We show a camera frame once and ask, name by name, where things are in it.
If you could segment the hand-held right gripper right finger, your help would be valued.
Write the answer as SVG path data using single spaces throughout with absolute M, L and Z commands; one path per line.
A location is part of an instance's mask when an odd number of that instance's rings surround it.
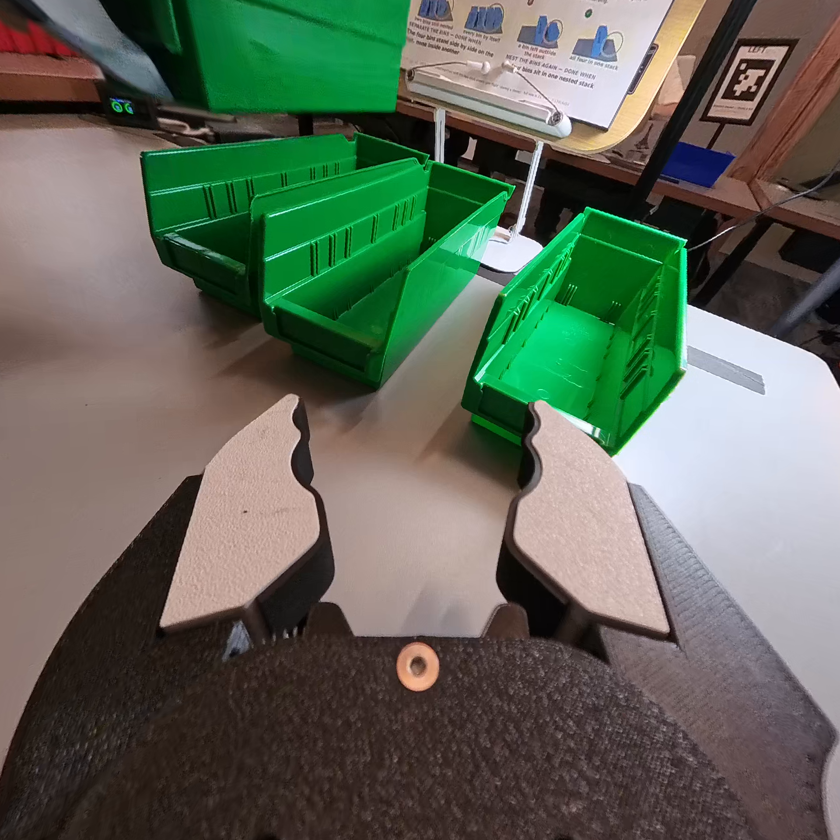
M 528 405 L 519 484 L 497 585 L 524 610 L 530 634 L 578 643 L 604 626 L 667 639 L 669 617 L 623 472 L 545 401 Z

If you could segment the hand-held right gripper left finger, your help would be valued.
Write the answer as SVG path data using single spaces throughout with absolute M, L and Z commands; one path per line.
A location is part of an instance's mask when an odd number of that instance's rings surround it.
M 288 394 L 206 465 L 161 614 L 171 634 L 241 622 L 255 643 L 291 635 L 330 588 L 334 559 L 306 407 Z

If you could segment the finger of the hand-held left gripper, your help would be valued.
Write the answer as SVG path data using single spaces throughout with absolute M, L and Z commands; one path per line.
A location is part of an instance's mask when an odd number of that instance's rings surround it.
M 112 79 L 162 102 L 173 95 L 152 58 L 113 22 L 99 1 L 13 1 L 32 21 L 81 53 Z

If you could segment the green plastic bin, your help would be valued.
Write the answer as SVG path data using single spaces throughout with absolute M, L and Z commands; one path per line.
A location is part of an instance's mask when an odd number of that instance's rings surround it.
M 477 273 L 511 193 L 406 159 L 259 197 L 265 331 L 379 389 Z
M 251 260 L 252 209 L 260 198 L 394 161 L 430 156 L 355 133 L 204 145 L 143 152 L 150 234 L 161 263 L 209 297 L 259 318 Z
M 389 112 L 407 1 L 150 2 L 174 100 L 219 113 Z
M 519 444 L 546 402 L 617 455 L 687 369 L 686 241 L 587 208 L 499 292 L 461 405 Z

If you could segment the wood-edged white table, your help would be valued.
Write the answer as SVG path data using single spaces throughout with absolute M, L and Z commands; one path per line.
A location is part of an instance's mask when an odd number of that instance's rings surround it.
M 103 80 L 87 59 L 1 54 L 1 102 L 98 102 Z

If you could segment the red plastic bin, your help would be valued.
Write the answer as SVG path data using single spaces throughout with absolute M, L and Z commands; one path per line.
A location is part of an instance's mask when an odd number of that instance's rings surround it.
M 14 7 L 4 6 L 1 9 L 1 53 L 56 58 L 76 55 Z

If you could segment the grey device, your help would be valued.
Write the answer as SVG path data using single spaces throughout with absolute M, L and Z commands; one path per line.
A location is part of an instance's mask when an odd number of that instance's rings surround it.
M 101 105 L 104 117 L 111 125 L 152 131 L 160 129 L 153 99 L 106 91 L 101 95 Z

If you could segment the white board stand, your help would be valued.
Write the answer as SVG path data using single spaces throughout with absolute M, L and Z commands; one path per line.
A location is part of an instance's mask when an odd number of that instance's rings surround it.
M 480 262 L 480 267 L 485 271 L 486 276 L 494 272 L 513 277 L 543 249 L 537 240 L 525 236 L 522 232 L 539 172 L 542 151 L 543 142 L 539 140 L 532 153 L 516 223 L 510 228 L 497 226 L 486 246 Z

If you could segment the brown wooden table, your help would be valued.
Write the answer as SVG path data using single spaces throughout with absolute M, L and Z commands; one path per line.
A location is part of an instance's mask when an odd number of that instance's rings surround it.
M 444 124 L 447 129 L 463 131 L 472 138 L 501 144 L 516 152 L 533 153 L 536 149 L 538 138 L 480 114 L 460 111 L 445 103 L 397 99 L 398 113 L 428 123 L 434 123 L 435 109 L 446 112 Z M 638 177 L 638 172 L 621 165 L 557 150 L 547 140 L 543 141 L 537 184 L 543 189 L 563 193 L 574 202 L 621 215 Z M 655 196 L 664 197 L 697 207 L 705 215 L 718 214 L 729 224 L 745 223 L 752 227 L 724 259 L 731 268 L 742 263 L 772 224 L 838 241 L 838 212 L 830 211 L 827 203 L 800 197 L 775 208 L 761 209 L 756 202 L 761 186 L 758 182 L 749 186 L 725 175 L 713 187 L 659 178 L 646 202 L 651 203 Z

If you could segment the blue plastic bin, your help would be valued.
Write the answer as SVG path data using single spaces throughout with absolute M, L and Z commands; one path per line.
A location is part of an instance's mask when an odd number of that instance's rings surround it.
M 693 143 L 678 142 L 659 179 L 685 182 L 711 189 L 736 159 L 730 152 L 711 150 Z

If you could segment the clear page holder bar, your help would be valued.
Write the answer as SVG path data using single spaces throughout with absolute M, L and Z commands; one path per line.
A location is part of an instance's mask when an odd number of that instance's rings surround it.
M 570 117 L 522 69 L 504 60 L 457 59 L 404 69 L 412 93 L 477 112 L 557 140 L 572 133 Z

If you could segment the white instruction sheet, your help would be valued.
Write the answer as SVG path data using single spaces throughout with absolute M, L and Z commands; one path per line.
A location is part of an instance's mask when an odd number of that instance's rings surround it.
M 414 1 L 402 68 L 509 60 L 572 123 L 606 130 L 672 6 L 670 1 Z

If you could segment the black and white marker poster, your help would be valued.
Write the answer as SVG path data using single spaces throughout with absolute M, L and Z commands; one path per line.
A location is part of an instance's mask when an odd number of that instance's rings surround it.
M 752 126 L 798 43 L 798 38 L 739 38 L 699 121 Z

